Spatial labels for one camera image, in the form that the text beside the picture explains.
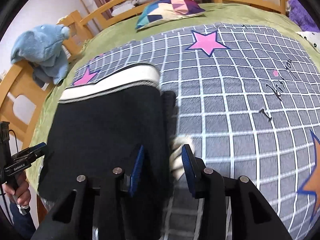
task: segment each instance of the geometric patterned pillow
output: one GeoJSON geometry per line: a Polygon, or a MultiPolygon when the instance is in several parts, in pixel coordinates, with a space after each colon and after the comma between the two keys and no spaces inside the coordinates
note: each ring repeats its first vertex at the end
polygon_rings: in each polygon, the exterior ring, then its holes
{"type": "Polygon", "coordinates": [[[138,19],[136,29],[199,16],[204,12],[205,10],[193,0],[158,0],[145,7],[138,19]]]}

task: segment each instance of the purple plush toy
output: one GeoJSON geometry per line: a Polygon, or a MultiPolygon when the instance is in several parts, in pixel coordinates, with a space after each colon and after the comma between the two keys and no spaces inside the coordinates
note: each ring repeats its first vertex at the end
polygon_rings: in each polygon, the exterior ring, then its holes
{"type": "Polygon", "coordinates": [[[288,1],[291,7],[289,12],[289,19],[292,20],[296,25],[298,25],[301,30],[310,32],[320,32],[319,28],[308,14],[306,9],[299,3],[298,0],[288,1]]]}

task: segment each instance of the metal bolt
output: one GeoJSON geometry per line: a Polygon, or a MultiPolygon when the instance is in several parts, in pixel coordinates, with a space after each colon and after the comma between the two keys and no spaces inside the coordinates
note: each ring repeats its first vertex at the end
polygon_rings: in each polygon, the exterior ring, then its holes
{"type": "Polygon", "coordinates": [[[112,172],[113,172],[114,174],[119,174],[119,173],[122,172],[122,169],[119,168],[119,167],[116,167],[116,168],[114,168],[114,169],[112,170],[112,172]]]}
{"type": "Polygon", "coordinates": [[[213,169],[211,169],[211,168],[204,168],[203,171],[205,174],[212,174],[213,173],[213,169]]]}
{"type": "Polygon", "coordinates": [[[240,181],[243,182],[243,183],[247,183],[247,182],[249,182],[249,178],[246,177],[246,176],[241,176],[240,177],[240,181]]]}
{"type": "Polygon", "coordinates": [[[79,182],[82,182],[82,181],[84,181],[85,180],[85,176],[84,175],[79,175],[78,177],[77,177],[77,181],[79,181],[79,182]]]}

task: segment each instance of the finger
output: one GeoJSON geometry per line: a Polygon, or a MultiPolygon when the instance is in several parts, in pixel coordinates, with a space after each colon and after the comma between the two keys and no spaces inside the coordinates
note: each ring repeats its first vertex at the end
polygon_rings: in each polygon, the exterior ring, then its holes
{"type": "Polygon", "coordinates": [[[8,184],[2,184],[2,188],[6,194],[14,195],[14,189],[8,184]]]}
{"type": "Polygon", "coordinates": [[[21,183],[20,187],[18,187],[18,189],[15,192],[15,195],[17,197],[20,197],[24,192],[26,192],[29,188],[29,183],[24,181],[21,183]]]}
{"type": "Polygon", "coordinates": [[[18,204],[20,206],[26,206],[29,204],[31,199],[31,194],[30,191],[27,190],[25,193],[23,193],[19,198],[18,198],[18,204]]]}
{"type": "Polygon", "coordinates": [[[17,183],[20,186],[22,182],[24,182],[27,179],[26,174],[24,172],[21,172],[19,176],[17,177],[17,183]]]}

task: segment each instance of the orange star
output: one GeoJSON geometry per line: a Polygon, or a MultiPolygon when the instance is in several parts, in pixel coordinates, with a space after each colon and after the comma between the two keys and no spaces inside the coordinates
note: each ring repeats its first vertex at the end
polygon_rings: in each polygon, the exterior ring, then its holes
{"type": "Polygon", "coordinates": [[[315,166],[310,174],[310,176],[306,179],[306,181],[301,185],[297,193],[302,193],[302,194],[311,194],[314,195],[316,200],[315,200],[315,205],[313,207],[313,212],[311,215],[311,220],[315,216],[315,214],[318,211],[318,208],[320,207],[320,166],[317,166],[317,159],[319,158],[320,160],[320,141],[316,137],[316,135],[310,130],[312,140],[313,140],[313,145],[315,149],[315,166]]]}

